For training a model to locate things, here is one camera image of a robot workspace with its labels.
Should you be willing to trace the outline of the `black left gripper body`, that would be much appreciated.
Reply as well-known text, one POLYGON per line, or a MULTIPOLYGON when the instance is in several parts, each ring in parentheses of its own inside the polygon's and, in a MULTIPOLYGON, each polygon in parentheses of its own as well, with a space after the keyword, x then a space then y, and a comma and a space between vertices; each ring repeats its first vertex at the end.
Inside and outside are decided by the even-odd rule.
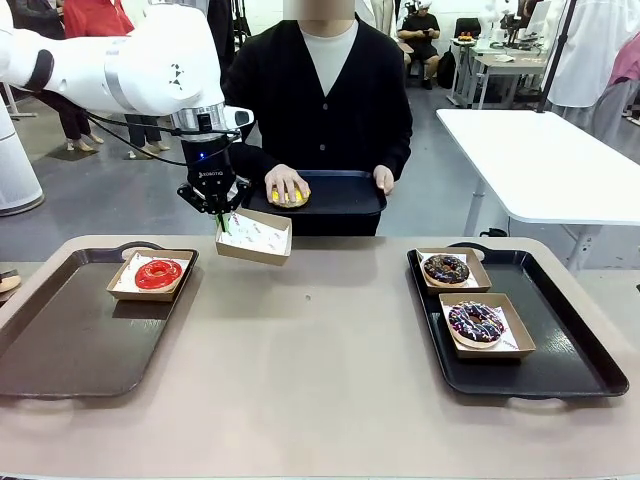
POLYGON ((187 166, 186 182, 203 194, 225 194, 236 181, 229 158, 231 139, 220 135, 212 140, 182 140, 181 146, 187 166))

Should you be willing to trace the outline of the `yellow frosted donut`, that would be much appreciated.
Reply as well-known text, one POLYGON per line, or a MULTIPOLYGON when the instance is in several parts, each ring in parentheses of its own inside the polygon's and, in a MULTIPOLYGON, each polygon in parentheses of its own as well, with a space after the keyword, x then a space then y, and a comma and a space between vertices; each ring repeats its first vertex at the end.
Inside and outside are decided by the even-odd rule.
POLYGON ((305 195, 298 186, 295 186, 293 194, 290 194, 287 186, 283 186, 280 191, 276 185, 271 190, 270 204, 282 209, 298 209, 303 207, 310 200, 310 194, 305 195))

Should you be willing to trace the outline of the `brown cardboard donut box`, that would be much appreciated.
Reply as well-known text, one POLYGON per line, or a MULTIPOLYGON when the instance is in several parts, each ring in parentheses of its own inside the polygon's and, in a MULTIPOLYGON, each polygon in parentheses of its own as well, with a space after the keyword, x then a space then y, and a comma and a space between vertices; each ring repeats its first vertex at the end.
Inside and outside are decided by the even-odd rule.
POLYGON ((474 273, 476 275, 477 280, 479 281, 479 283, 481 284, 481 286, 479 288, 471 288, 471 289, 463 289, 463 288, 454 288, 454 289, 445 289, 445 288, 438 288, 438 287, 432 287, 430 286, 421 271, 420 265, 419 265, 419 274, 423 277, 423 280, 426 282, 427 285, 427 290, 429 292, 430 295, 437 295, 437 294, 441 294, 441 293, 446 293, 446 294, 450 294, 450 293, 485 293, 487 292, 492 284, 491 281, 483 267, 483 265, 480 262, 480 259, 478 258, 478 256, 476 255, 476 251, 474 249, 471 248, 462 248, 462 247, 448 247, 448 248, 433 248, 433 249, 416 249, 415 253, 417 254, 417 251, 424 251, 424 252, 444 252, 444 253, 464 253, 464 254, 469 254, 471 256, 471 266, 472 269, 474 270, 474 273))
MULTIPOLYGON (((136 249, 133 249, 132 253, 126 259, 126 261, 130 258, 130 256, 136 250, 139 250, 139 249, 154 250, 154 249, 150 249, 150 248, 136 248, 136 249)), ((191 271, 191 268, 195 264, 195 261, 197 259, 197 252, 194 251, 194 250, 170 250, 170 251, 191 252, 193 254, 193 259, 191 261, 191 264, 187 267, 187 272, 186 272, 185 277, 182 280, 179 281, 177 288, 173 292, 164 293, 164 294, 122 294, 122 293, 118 294, 118 293, 110 293, 108 290, 107 290, 107 292, 110 293, 117 300, 136 300, 136 301, 154 301, 154 302, 171 302, 171 301, 173 301, 174 298, 176 297, 178 291, 179 291, 179 288, 183 284, 184 280, 187 279, 188 274, 191 271)))
POLYGON ((503 293, 450 293, 450 294, 440 294, 439 301, 443 310, 444 317, 444 326, 446 327, 448 333, 450 334, 453 343, 455 345, 455 349, 457 355, 460 358, 465 359, 523 359, 527 355, 536 351, 536 345, 531 338, 527 328, 522 322, 519 314, 516 312, 514 306, 512 305, 509 298, 503 293), (506 319, 508 325, 511 329, 511 332, 514 334, 514 337, 517 341, 517 345, 519 349, 515 352, 496 352, 496 351, 477 351, 477 350, 466 350, 461 349, 460 345, 458 345, 452 335, 450 334, 446 324, 445 324, 445 315, 444 315, 444 306, 445 305, 454 305, 458 302, 462 302, 465 300, 471 300, 476 302, 481 302, 486 305, 492 307, 501 307, 506 315, 506 319))
POLYGON ((244 209, 244 208, 239 208, 238 210, 235 211, 236 213, 245 215, 253 220, 257 220, 257 221, 261 221, 264 223, 267 223, 273 227, 279 228, 279 229, 284 229, 287 226, 290 227, 290 233, 289 233, 289 238, 288 238, 288 243, 287 243, 287 248, 285 251, 284 255, 273 255, 273 254, 267 254, 267 253, 262 253, 262 252, 254 252, 254 251, 250 251, 250 250, 243 250, 243 249, 239 249, 239 248, 234 248, 234 247, 230 247, 230 246, 226 246, 226 245, 222 245, 220 243, 217 242, 218 237, 220 235, 220 232, 222 231, 221 228, 219 228, 217 226, 216 229, 216 235, 215 235, 215 246, 216 246, 216 251, 220 256, 224 256, 224 257, 228 257, 228 258, 235 258, 235 259, 240 259, 240 260, 247 260, 247 261, 251 261, 251 262, 256 262, 256 263, 261 263, 261 264, 266 264, 266 265, 273 265, 273 266, 283 266, 286 261, 289 259, 290 255, 291 255, 291 247, 292 247, 292 222, 289 218, 287 217, 283 217, 283 216, 278 216, 278 215, 272 215, 272 214, 268 214, 268 213, 263 213, 263 212, 259 212, 259 211, 254 211, 254 210, 248 210, 248 209, 244 209))

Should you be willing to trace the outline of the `red glazed donut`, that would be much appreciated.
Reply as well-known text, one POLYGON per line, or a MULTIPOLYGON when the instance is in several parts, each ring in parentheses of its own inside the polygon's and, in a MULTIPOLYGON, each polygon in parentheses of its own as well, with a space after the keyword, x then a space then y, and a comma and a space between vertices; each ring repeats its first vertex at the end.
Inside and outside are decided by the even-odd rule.
POLYGON ((165 259, 142 265, 135 274, 135 285, 141 291, 166 292, 174 288, 183 274, 182 266, 165 259))

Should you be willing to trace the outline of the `small black serving tray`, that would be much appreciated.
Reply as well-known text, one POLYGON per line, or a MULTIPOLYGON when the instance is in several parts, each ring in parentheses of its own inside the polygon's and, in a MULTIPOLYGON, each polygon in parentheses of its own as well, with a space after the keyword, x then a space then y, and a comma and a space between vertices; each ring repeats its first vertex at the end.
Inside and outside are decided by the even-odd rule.
POLYGON ((376 215, 387 206, 387 199, 368 172, 354 170, 300 170, 311 195, 296 208, 269 203, 262 185, 253 187, 242 207, 289 218, 300 216, 376 215))

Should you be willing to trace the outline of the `chocolate donut with sprinkles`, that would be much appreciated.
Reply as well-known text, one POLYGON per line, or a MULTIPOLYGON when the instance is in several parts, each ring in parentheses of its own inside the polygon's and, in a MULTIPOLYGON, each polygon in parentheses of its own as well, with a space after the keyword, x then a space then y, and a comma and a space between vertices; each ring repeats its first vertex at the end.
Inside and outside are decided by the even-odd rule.
POLYGON ((465 262, 453 255, 438 254, 427 258, 423 271, 435 285, 454 286, 464 284, 470 269, 465 262))

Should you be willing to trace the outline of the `dark donut with white drizzle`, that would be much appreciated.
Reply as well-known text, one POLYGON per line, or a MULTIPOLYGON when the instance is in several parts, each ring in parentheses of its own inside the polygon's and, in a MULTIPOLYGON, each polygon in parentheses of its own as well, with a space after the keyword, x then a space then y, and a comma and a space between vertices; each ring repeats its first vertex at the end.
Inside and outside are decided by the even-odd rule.
POLYGON ((473 301, 452 306, 447 314, 447 323, 460 344, 474 349, 496 345, 505 332, 505 326, 493 308, 473 301))

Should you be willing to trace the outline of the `mannequin in grey trousers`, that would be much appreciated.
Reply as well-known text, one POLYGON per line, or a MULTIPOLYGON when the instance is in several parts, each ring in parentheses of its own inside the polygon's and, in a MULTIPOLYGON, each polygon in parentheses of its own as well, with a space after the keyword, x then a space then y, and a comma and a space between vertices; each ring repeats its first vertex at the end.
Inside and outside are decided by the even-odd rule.
POLYGON ((126 115, 125 120, 128 124, 129 140, 138 147, 138 150, 133 149, 128 152, 131 160, 148 158, 149 153, 157 154, 169 150, 169 147, 162 142, 156 117, 126 115))

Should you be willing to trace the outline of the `mannequin in black clothes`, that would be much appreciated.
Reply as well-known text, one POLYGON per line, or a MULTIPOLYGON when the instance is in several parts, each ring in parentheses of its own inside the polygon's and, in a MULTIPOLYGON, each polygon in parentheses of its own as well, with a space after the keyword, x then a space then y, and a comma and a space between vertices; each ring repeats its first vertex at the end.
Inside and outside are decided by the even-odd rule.
POLYGON ((70 101, 61 95, 42 91, 34 96, 58 113, 59 120, 66 138, 67 151, 95 152, 96 149, 87 144, 83 138, 89 138, 94 144, 101 145, 104 140, 94 134, 88 119, 70 101))

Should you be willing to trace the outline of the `white cylindrical appliance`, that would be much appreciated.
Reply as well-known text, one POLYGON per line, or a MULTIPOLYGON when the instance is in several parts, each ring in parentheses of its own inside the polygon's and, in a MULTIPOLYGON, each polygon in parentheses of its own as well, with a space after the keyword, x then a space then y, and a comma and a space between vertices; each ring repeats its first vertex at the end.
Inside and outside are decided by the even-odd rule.
POLYGON ((41 185, 0 100, 0 217, 27 212, 43 201, 41 185))

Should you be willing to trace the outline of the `red jacket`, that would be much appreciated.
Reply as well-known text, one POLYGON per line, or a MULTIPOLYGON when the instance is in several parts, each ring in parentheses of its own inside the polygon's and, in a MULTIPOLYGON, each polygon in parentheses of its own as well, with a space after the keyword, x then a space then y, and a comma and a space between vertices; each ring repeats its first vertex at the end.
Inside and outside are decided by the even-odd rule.
POLYGON ((134 30, 121 0, 64 0, 67 38, 127 36, 134 30))

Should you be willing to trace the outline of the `seated person in black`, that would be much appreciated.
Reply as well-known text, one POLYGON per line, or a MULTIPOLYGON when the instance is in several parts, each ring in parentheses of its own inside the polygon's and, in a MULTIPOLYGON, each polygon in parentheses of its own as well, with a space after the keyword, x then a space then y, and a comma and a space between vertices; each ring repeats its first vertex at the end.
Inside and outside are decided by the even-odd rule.
POLYGON ((440 56, 433 45, 433 41, 440 37, 440 28, 437 18, 430 13, 432 0, 416 0, 413 13, 403 20, 397 32, 398 38, 411 49, 411 53, 404 54, 406 70, 410 71, 413 63, 423 65, 423 79, 421 85, 424 89, 432 89, 432 79, 438 70, 440 56))

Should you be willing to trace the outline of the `black backpack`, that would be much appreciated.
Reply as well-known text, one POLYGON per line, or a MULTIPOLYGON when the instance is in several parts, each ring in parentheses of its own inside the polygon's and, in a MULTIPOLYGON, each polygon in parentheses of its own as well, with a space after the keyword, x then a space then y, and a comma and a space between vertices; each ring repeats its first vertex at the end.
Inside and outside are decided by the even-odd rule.
POLYGON ((441 88, 451 89, 454 85, 457 61, 452 49, 449 48, 440 57, 437 68, 437 82, 441 88))

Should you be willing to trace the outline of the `grey background desk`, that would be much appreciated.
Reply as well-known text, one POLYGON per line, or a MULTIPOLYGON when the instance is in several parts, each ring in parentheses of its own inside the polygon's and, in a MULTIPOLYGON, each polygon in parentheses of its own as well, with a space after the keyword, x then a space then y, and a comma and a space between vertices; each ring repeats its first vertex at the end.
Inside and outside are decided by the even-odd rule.
POLYGON ((523 80, 535 81, 546 70, 549 54, 534 48, 481 48, 478 43, 451 39, 456 61, 446 99, 461 109, 509 109, 523 80))

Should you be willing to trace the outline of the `pink garment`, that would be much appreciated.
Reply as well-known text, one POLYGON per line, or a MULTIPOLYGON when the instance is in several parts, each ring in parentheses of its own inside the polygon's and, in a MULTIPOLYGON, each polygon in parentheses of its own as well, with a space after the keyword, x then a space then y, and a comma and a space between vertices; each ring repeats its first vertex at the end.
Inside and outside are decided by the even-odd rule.
POLYGON ((608 86, 627 80, 640 81, 640 32, 618 52, 608 86))

